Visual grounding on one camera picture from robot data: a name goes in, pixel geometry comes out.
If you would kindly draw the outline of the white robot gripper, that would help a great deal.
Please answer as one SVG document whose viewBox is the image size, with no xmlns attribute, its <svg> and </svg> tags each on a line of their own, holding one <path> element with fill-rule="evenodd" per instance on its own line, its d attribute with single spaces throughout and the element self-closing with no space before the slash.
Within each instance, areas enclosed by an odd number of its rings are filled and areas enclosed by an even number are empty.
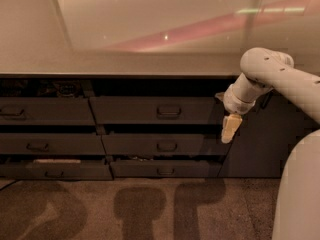
<svg viewBox="0 0 320 240">
<path fill-rule="evenodd" d="M 232 141 L 236 131 L 242 123 L 242 117 L 240 115 L 248 113 L 254 107 L 255 101 L 244 102 L 240 100 L 234 94 L 232 85 L 228 87 L 225 93 L 216 93 L 215 97 L 218 100 L 223 101 L 225 110 L 230 113 L 230 115 L 223 118 L 223 128 L 221 133 L 221 141 L 224 144 L 227 144 Z"/>
</svg>

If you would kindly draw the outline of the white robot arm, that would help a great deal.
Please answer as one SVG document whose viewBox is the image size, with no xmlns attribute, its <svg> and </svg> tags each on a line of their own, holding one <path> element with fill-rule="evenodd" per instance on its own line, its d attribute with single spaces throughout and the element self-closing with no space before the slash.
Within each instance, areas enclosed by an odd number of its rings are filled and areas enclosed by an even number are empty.
<svg viewBox="0 0 320 240">
<path fill-rule="evenodd" d="M 242 116 L 256 100 L 276 90 L 320 123 L 320 77 L 298 70 L 293 58 L 266 48 L 252 48 L 240 59 L 241 74 L 216 97 L 229 113 L 221 141 L 229 143 Z M 303 139 L 285 164 L 277 196 L 272 240 L 320 240 L 320 130 Z"/>
</svg>

